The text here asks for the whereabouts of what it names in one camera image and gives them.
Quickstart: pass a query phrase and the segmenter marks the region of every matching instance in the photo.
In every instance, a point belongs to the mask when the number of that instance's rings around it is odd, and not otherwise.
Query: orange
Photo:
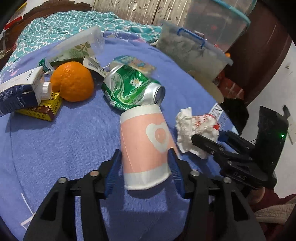
[[[79,62],[60,65],[50,78],[52,91],[62,98],[76,102],[86,100],[94,92],[94,81],[89,70]]]

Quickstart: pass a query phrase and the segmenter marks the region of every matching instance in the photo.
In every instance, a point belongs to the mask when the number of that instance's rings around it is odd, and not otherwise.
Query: white carton cap
[[[44,82],[42,86],[41,99],[48,100],[52,95],[52,84],[50,81]]]

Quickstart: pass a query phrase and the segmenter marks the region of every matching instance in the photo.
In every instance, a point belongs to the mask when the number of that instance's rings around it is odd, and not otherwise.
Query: teal and white cloth
[[[64,40],[84,29],[99,26],[102,31],[123,31],[135,33],[148,43],[155,42],[161,32],[160,26],[143,25],[123,20],[113,12],[100,13],[96,11],[59,12],[47,18],[34,19],[20,34],[17,48],[2,69],[7,69],[20,57],[53,42]]]

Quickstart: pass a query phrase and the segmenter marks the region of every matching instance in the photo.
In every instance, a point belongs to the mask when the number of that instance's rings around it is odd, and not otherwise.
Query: yellow box
[[[42,100],[38,107],[26,108],[16,110],[23,115],[32,116],[38,119],[52,121],[61,107],[62,98],[59,93],[52,92],[52,95],[49,100]]]

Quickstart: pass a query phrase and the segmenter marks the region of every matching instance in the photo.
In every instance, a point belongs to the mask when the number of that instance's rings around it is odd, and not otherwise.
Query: plastic storage box
[[[257,0],[224,0],[224,2],[248,16],[254,9]]]
[[[203,38],[164,21],[157,48],[171,57],[184,71],[195,71],[197,80],[213,81],[233,61]]]
[[[193,0],[183,27],[200,32],[205,39],[226,52],[250,20],[236,8],[220,0]]]

